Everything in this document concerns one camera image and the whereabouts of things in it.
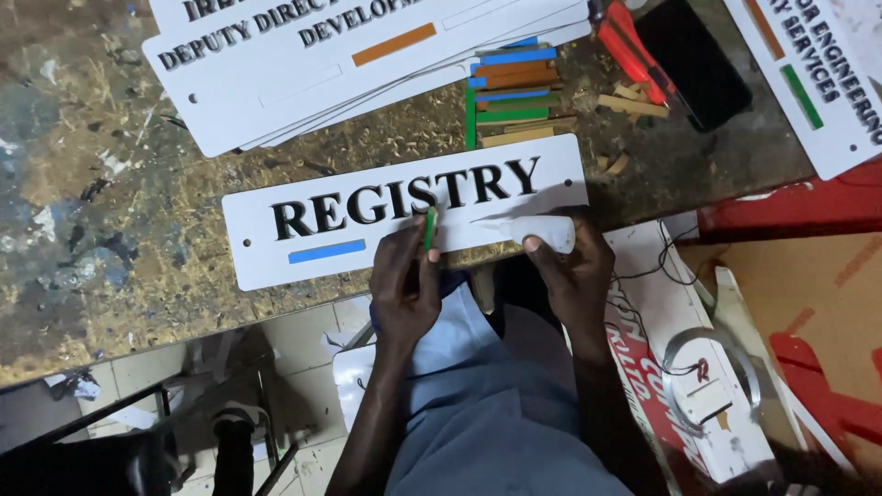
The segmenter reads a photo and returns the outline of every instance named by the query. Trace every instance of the person's left hand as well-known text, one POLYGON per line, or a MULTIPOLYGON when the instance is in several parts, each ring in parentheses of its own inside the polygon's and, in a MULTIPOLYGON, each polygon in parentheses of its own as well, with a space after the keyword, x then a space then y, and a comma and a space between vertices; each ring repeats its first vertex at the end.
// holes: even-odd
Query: person's left hand
POLYGON ((374 255, 370 293, 380 326, 378 353, 382 350, 390 350, 395 355, 413 353, 441 312, 437 248, 420 254, 419 282, 407 284, 425 236, 425 222, 425 216, 417 217, 413 226, 384 237, 374 255))

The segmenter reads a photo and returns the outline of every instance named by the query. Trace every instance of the stack of signs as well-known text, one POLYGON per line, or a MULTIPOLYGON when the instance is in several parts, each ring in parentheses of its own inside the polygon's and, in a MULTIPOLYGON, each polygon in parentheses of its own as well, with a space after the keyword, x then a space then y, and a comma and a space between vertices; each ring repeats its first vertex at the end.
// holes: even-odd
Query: stack of signs
POLYGON ((475 221, 588 202, 574 134, 365 169, 227 195, 221 202, 235 276, 261 289, 372 267, 383 236, 429 206, 436 246, 508 238, 475 221))
POLYGON ((723 1, 821 179, 882 154, 882 101, 863 67, 872 58, 861 57, 878 45, 852 45, 874 38, 857 37, 844 9, 861 4, 879 23, 878 2, 723 1))
POLYGON ((151 0, 143 50, 203 154, 275 146, 591 33, 584 0, 151 0))

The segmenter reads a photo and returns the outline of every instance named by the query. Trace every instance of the person's right hand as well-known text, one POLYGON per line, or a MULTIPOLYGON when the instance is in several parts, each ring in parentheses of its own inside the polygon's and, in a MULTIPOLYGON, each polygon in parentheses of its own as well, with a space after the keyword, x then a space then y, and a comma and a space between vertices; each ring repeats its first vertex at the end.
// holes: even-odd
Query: person's right hand
POLYGON ((549 215, 567 215, 576 227, 572 253, 554 252, 541 238, 528 236, 523 245, 549 290, 549 302, 571 333, 602 331, 603 313, 616 255, 591 217, 588 206, 556 209, 549 215))

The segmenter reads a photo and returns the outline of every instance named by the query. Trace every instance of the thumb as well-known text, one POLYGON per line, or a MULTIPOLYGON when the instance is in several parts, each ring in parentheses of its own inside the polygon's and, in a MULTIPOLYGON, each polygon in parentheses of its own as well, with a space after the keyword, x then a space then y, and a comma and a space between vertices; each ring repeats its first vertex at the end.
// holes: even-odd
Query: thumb
POLYGON ((420 301, 427 310, 441 310, 440 276, 438 275, 438 248, 432 248, 420 258, 420 301))
POLYGON ((545 281, 545 285, 549 287, 549 292, 569 284, 569 279, 566 276, 566 271, 569 269, 564 266, 564 263, 560 261, 547 243, 538 236, 527 236, 524 238, 523 244, 527 250, 527 256, 539 269, 539 274, 545 281))

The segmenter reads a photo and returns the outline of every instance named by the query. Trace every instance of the hand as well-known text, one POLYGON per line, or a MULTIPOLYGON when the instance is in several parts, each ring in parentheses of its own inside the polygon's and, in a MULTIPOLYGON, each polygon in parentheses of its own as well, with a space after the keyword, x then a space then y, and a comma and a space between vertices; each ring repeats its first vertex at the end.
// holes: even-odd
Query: hand
POLYGON ((524 238, 527 255, 548 286, 551 310, 571 333, 597 322, 602 328, 616 255, 588 206, 562 208, 549 215, 567 215, 576 227, 576 246, 569 255, 554 252, 539 237, 524 238))
POLYGON ((413 226, 384 237, 377 247, 370 277, 370 293, 380 325, 377 353, 413 353, 441 312, 438 249, 420 253, 419 268, 412 270, 425 235, 425 222, 425 216, 417 217, 413 226), (418 282, 413 281, 414 273, 418 282))

